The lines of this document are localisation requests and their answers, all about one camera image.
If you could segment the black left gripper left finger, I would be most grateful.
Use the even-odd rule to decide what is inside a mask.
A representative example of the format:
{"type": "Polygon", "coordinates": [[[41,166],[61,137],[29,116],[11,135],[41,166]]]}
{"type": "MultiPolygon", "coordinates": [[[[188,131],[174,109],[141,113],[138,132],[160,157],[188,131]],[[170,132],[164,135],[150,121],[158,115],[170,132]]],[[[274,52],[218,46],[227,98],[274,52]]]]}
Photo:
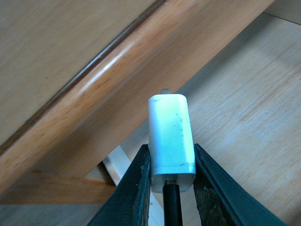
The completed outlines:
{"type": "Polygon", "coordinates": [[[116,190],[89,226],[147,226],[150,206],[150,153],[140,147],[116,190]]]}

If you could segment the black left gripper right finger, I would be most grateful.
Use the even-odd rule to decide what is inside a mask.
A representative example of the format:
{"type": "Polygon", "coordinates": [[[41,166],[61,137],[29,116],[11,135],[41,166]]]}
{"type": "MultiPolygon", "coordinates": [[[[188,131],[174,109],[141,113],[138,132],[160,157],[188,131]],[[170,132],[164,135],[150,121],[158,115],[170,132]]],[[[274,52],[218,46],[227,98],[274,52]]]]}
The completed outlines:
{"type": "Polygon", "coordinates": [[[283,226],[285,223],[243,189],[199,144],[194,145],[193,184],[203,226],[283,226]]]}

